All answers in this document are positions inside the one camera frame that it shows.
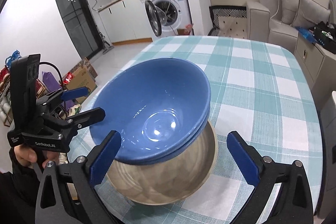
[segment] gray pillow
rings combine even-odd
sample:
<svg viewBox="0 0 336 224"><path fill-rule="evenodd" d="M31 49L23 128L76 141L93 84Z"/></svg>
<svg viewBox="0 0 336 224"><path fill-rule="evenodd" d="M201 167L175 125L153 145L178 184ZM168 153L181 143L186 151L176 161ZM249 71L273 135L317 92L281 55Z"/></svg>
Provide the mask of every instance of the gray pillow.
<svg viewBox="0 0 336 224"><path fill-rule="evenodd" d="M282 0L282 22L292 24L299 8L299 0Z"/></svg>
<svg viewBox="0 0 336 224"><path fill-rule="evenodd" d="M293 27L309 29L321 21L329 21L330 10L324 8L313 0L299 0L299 9L292 23Z"/></svg>

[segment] blue bowl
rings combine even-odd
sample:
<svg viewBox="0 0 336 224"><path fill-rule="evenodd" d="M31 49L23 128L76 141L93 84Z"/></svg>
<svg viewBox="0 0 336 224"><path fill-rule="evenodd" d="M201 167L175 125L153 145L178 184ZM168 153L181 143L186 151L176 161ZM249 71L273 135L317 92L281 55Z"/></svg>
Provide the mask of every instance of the blue bowl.
<svg viewBox="0 0 336 224"><path fill-rule="evenodd" d="M137 163L137 165L158 164L160 162L165 162L165 161L171 160L171 159L177 157L182 152L184 152L184 150L186 150L189 146L191 146L194 143L194 141L198 138L198 136L203 132L203 130L204 130L204 128L205 128L205 126L207 125L207 122L208 122L209 113L210 113L210 109L209 109L209 112L208 112L204 122L202 123L201 127L197 130L196 134L189 141L187 141L187 143L185 143L183 146L181 146L179 149L173 151L172 153L170 153L166 156L163 156L162 158L158 158L158 159L151 160L151 161L139 162L139 163Z"/></svg>
<svg viewBox="0 0 336 224"><path fill-rule="evenodd" d="M210 84L194 63L159 58L137 64L115 77L100 92L94 108L105 110L90 127L100 144L111 130L120 132L115 157L126 164L154 160L180 148L200 128L210 105Z"/></svg>

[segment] wooden baseboard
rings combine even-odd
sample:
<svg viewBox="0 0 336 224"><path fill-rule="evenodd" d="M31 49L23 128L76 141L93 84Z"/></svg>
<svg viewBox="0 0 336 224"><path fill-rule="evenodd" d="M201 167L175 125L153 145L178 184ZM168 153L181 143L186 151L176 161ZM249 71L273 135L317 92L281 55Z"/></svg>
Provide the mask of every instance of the wooden baseboard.
<svg viewBox="0 0 336 224"><path fill-rule="evenodd" d="M114 46L119 46L119 45L134 44L134 43L145 43L145 42L153 42L153 39L151 39L149 37L149 38L126 40L126 41L114 42L113 45Z"/></svg>

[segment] finger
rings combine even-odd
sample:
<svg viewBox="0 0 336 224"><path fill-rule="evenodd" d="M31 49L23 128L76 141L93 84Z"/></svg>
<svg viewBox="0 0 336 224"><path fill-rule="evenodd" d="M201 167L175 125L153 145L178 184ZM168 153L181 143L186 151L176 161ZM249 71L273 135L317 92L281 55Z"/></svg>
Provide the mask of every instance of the finger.
<svg viewBox="0 0 336 224"><path fill-rule="evenodd" d="M42 163L42 167L45 168L48 161L53 160L56 164L59 164L59 153L47 151L47 159Z"/></svg>
<svg viewBox="0 0 336 224"><path fill-rule="evenodd" d="M31 162L37 161L37 156L36 156L35 151L26 145L19 145L19 146L14 147L14 153L15 153L17 161L22 166L29 166Z"/></svg>

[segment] blue gripper pad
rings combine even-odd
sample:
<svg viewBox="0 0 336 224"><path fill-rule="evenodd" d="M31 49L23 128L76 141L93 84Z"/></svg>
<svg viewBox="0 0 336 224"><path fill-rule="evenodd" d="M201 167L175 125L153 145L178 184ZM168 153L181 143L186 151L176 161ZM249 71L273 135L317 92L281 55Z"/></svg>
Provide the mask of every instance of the blue gripper pad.
<svg viewBox="0 0 336 224"><path fill-rule="evenodd" d="M120 133L110 132L109 135L103 140L103 142L100 145L97 145L92 149L91 152L93 153L94 153L95 148L101 149L101 152L99 153L99 155L95 158L95 160L90 165L89 184L92 188L95 185L98 185L103 181L120 147L121 147Z"/></svg>
<svg viewBox="0 0 336 224"><path fill-rule="evenodd" d="M232 133L228 134L226 145L247 184L257 187L260 181L258 167Z"/></svg>
<svg viewBox="0 0 336 224"><path fill-rule="evenodd" d="M82 88L74 89L74 90L67 90L63 92L61 96L61 100L69 101L73 99L77 99L83 96L87 96L89 94L89 90L84 86Z"/></svg>

